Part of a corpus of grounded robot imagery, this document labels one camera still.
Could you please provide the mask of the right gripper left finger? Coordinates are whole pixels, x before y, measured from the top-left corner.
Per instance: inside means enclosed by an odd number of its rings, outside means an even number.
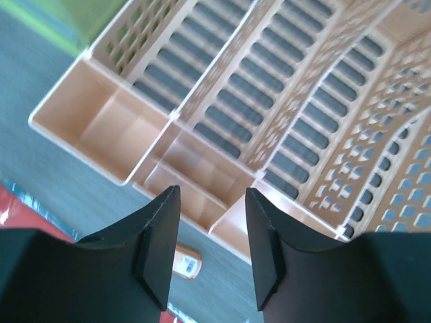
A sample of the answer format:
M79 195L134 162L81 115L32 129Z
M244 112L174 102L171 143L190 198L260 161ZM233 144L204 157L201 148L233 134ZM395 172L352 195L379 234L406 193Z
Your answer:
M158 322L168 305L180 188L71 243L1 230L2 322Z

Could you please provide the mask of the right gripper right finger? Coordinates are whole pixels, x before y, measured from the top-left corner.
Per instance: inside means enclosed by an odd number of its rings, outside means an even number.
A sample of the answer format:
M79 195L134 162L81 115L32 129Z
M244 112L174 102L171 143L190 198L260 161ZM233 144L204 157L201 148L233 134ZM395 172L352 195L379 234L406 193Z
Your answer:
M245 194L257 309L266 322L429 322L430 234L325 236Z

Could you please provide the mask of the orange highlighter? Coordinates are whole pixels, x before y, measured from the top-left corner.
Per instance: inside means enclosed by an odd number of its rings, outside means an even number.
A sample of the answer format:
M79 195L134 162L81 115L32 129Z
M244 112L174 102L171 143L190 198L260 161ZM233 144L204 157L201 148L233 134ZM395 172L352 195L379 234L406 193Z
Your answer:
M186 280L194 280L202 266L202 256L197 251L177 244L174 253L172 272Z

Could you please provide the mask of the orange plastic file organizer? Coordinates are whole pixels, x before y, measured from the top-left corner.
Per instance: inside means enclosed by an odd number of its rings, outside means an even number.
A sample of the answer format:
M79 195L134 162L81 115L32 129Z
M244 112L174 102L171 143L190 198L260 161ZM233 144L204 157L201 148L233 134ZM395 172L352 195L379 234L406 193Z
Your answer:
M348 241L430 230L429 1L129 1L29 125L249 261L245 191Z

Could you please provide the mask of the green metal drawer cabinet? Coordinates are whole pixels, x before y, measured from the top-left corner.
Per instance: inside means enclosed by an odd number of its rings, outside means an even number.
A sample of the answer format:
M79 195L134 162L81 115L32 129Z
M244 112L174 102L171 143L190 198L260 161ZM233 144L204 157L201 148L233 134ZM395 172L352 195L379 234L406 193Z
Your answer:
M1 9L76 56L99 36L124 1L2 1Z

